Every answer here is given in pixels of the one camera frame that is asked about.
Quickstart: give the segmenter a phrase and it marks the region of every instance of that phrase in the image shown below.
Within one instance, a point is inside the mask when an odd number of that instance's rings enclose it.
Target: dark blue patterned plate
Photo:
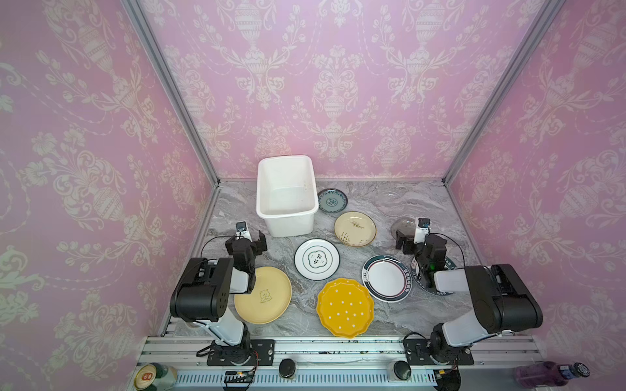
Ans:
[[[326,213],[341,212],[348,205],[346,194],[337,189],[324,189],[317,194],[319,208]]]

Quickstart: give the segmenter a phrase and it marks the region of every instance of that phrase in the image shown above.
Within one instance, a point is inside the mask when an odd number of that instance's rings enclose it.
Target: black knob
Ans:
[[[291,378],[295,374],[295,361],[291,358],[285,358],[280,362],[278,373],[280,377]]]
[[[409,380],[409,377],[411,377],[411,366],[406,361],[396,361],[393,365],[393,373],[400,380]]]

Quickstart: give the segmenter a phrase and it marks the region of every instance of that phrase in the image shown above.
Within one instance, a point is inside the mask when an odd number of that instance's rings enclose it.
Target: marble countertop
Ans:
[[[249,324],[253,336],[330,336],[332,335],[319,321],[316,312],[317,294],[324,285],[336,278],[353,278],[361,281],[363,264],[372,256],[390,254],[410,267],[411,257],[395,249],[395,240],[390,227],[400,216],[428,217],[431,229],[454,238],[463,247],[466,264],[478,264],[468,237],[454,210],[446,188],[435,181],[417,183],[401,182],[317,182],[317,190],[337,188],[348,197],[347,208],[334,214],[318,211],[315,215],[313,232],[303,236],[273,238],[255,210],[256,182],[223,182],[213,217],[209,224],[206,240],[218,235],[232,235],[235,223],[246,221],[252,239],[258,239],[258,230],[265,233],[268,250],[257,257],[257,267],[273,266],[287,274],[292,284],[291,303],[277,320],[265,324]],[[400,196],[398,205],[382,206],[384,214],[377,208],[381,194],[393,191]],[[346,211],[360,211],[369,215],[377,227],[374,241],[365,247],[353,248],[342,244],[334,234],[335,219]],[[294,254],[298,246],[311,238],[323,238],[333,243],[341,254],[341,263],[333,276],[323,281],[312,281],[298,273],[294,265]],[[203,256],[219,258],[227,256],[224,247],[226,239],[211,241],[204,249]],[[448,256],[462,265],[459,249],[448,242]],[[364,335],[404,335],[408,332],[430,333],[437,323],[452,320],[471,310],[471,300],[467,293],[454,293],[447,297],[437,297],[426,293],[417,284],[411,293],[399,303],[384,303],[375,300],[374,321]],[[230,296],[229,307],[237,316]],[[176,335],[204,335],[202,329],[190,328],[179,322]]]

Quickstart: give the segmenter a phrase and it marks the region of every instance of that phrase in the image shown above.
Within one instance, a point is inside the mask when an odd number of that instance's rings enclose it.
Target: pink wallpaper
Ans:
[[[119,1],[0,13],[0,390],[125,389],[211,189]]]
[[[441,178],[543,0],[142,0],[219,177]]]
[[[511,263],[554,360],[623,389],[626,2],[565,3],[452,184],[484,260]]]

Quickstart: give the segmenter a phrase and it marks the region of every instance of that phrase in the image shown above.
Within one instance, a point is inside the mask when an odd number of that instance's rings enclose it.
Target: cream plate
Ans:
[[[345,212],[335,220],[335,235],[347,246],[367,246],[376,237],[376,224],[364,213]]]
[[[235,295],[235,309],[246,322],[262,325],[278,319],[291,301],[291,281],[279,269],[258,268],[250,295]]]

